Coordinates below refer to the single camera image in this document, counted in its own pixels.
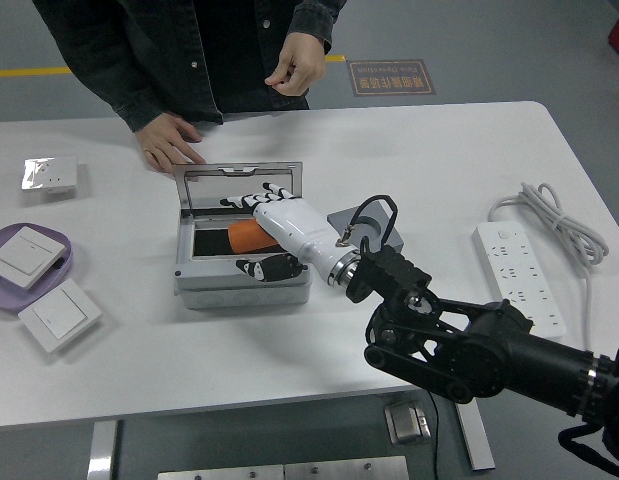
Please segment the person's left hand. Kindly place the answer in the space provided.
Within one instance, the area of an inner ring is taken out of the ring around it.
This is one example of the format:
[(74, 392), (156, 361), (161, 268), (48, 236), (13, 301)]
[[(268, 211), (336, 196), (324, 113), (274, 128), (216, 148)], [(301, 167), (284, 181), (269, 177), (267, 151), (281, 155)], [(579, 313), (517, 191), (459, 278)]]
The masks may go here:
[(311, 34), (293, 32), (285, 38), (278, 64), (264, 82), (283, 96), (299, 97), (325, 72), (324, 41)]

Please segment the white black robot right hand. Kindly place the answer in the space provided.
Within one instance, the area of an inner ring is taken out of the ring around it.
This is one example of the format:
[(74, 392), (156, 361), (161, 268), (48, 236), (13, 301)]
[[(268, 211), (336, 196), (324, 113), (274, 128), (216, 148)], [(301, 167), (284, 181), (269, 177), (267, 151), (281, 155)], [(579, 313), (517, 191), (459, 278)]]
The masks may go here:
[(330, 286), (345, 286), (359, 259), (357, 249), (340, 242), (326, 216), (285, 188), (265, 182), (262, 193), (230, 196), (222, 206), (250, 212), (258, 225), (302, 264), (311, 264)]

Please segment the person's right hand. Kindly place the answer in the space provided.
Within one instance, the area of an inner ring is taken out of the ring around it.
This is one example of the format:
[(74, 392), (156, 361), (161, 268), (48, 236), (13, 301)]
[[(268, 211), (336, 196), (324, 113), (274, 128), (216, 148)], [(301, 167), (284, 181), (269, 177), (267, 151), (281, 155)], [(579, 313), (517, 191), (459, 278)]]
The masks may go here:
[(172, 174), (175, 165), (206, 164), (191, 143), (199, 143), (202, 136), (193, 124), (170, 114), (162, 113), (134, 133), (135, 139), (154, 170)]

